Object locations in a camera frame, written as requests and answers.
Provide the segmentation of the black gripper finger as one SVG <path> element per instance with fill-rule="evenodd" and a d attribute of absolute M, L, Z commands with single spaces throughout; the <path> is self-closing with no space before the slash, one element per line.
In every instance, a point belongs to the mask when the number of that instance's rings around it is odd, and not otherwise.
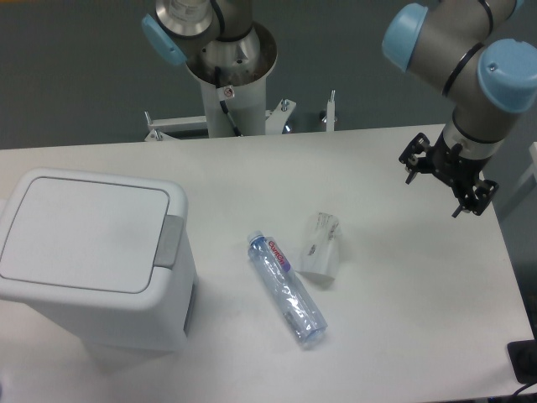
<path fill-rule="evenodd" d="M 399 156 L 399 162 L 405 165 L 408 176 L 405 183 L 409 185 L 418 174 L 430 174 L 431 162 L 428 159 L 431 146 L 429 139 L 418 133 Z"/>
<path fill-rule="evenodd" d="M 451 216 L 458 217 L 462 212 L 481 216 L 491 204 L 498 189 L 498 183 L 491 180 L 477 180 L 471 186 L 456 182 L 452 190 L 459 206 Z"/>

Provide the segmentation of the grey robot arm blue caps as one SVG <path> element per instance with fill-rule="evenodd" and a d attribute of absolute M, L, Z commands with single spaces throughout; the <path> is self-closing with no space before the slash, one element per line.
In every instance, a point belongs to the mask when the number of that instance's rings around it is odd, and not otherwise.
<path fill-rule="evenodd" d="M 418 134 L 400 155 L 410 177 L 430 174 L 449 186 L 459 212 L 482 214 L 498 185 L 483 167 L 536 98 L 536 50 L 489 35 L 518 1 L 442 1 L 402 8 L 383 37 L 384 56 L 455 103 L 430 142 Z M 253 20 L 249 1 L 158 1 L 142 31 L 159 56 L 198 80 L 211 137 L 280 134 L 294 109 L 266 108 L 266 80 L 277 60 L 272 34 Z"/>

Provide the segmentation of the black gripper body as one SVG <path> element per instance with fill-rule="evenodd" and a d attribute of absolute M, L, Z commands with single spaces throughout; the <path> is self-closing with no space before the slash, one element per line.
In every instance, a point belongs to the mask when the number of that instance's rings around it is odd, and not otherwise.
<path fill-rule="evenodd" d="M 461 151 L 459 144 L 450 148 L 441 134 L 427 152 L 427 161 L 432 164 L 432 174 L 455 194 L 469 194 L 483 169 L 483 160 L 463 158 Z"/>

